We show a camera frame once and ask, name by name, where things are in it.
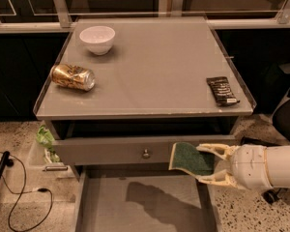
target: plastic bag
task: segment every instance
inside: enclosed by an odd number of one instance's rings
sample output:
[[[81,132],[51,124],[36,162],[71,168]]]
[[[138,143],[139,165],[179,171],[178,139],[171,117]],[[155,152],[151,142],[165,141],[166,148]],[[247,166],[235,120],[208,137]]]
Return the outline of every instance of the plastic bag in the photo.
[[[57,156],[55,150],[52,147],[54,137],[46,125],[39,127],[37,132],[37,141],[44,146],[44,159],[46,162],[60,162],[60,158]]]

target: green sponge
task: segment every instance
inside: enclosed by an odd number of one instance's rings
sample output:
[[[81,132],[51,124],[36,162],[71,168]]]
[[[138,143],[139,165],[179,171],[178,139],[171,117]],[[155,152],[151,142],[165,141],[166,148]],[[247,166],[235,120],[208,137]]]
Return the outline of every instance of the green sponge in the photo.
[[[200,152],[190,143],[179,142],[173,145],[169,170],[179,169],[197,178],[212,175],[214,164],[214,154]]]

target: black cable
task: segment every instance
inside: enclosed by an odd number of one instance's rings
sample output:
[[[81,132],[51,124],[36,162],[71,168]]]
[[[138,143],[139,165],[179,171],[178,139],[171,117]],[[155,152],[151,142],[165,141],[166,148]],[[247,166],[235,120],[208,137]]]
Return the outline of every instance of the black cable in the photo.
[[[25,189],[25,187],[26,187],[26,182],[27,182],[27,173],[26,173],[26,168],[25,168],[23,162],[22,162],[20,159],[18,159],[17,157],[15,157],[15,156],[13,156],[13,155],[10,155],[10,156],[11,156],[12,158],[14,158],[14,159],[16,159],[16,160],[18,160],[18,161],[20,162],[20,164],[21,164],[21,166],[22,166],[22,168],[23,168],[24,176],[23,176],[23,186],[22,186],[22,189],[21,189],[20,193],[13,192],[13,191],[8,187],[8,185],[7,185],[6,181],[5,181],[5,178],[4,178],[3,176],[1,176],[1,177],[3,178],[3,181],[4,181],[5,186],[6,186],[7,189],[9,190],[9,192],[10,192],[11,194],[17,194],[17,195],[19,195],[19,197],[17,198],[16,202],[14,203],[12,209],[10,210],[9,217],[8,217],[8,225],[9,225],[9,228],[10,228],[12,231],[14,231],[14,232],[26,232],[26,231],[30,231],[30,230],[32,230],[32,229],[34,229],[34,228],[40,226],[40,225],[41,225],[41,224],[42,224],[42,223],[47,219],[48,215],[49,215],[50,212],[51,212],[52,206],[53,206],[53,194],[52,194],[51,190],[48,189],[48,188],[39,188],[39,189],[37,189],[37,191],[39,191],[39,192],[49,192],[49,194],[50,194],[50,206],[49,206],[49,209],[48,209],[47,214],[45,215],[45,217],[44,217],[40,222],[38,222],[36,225],[34,225],[34,226],[32,226],[32,227],[30,227],[30,228],[28,228],[28,229],[25,229],[25,230],[16,230],[16,229],[14,229],[14,228],[11,226],[11,216],[12,216],[12,212],[14,211],[16,205],[18,204],[18,201],[19,201],[19,199],[21,198],[22,194],[31,193],[31,192],[34,192],[34,191],[24,191],[24,189]]]

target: drawer knob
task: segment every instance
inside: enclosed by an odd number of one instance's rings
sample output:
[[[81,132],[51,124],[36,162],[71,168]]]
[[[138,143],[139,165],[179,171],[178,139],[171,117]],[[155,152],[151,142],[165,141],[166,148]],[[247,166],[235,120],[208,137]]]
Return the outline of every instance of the drawer knob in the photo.
[[[148,150],[145,149],[145,150],[144,150],[144,153],[143,153],[143,158],[144,158],[144,159],[149,159],[150,157],[151,157],[151,155],[149,154]]]

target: gold can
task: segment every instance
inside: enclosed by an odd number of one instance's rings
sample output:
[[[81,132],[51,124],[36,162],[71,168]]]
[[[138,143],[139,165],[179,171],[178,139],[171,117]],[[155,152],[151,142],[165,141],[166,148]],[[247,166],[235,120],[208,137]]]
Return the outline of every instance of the gold can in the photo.
[[[95,85],[93,71],[72,65],[55,65],[50,70],[51,80],[62,87],[91,90]]]

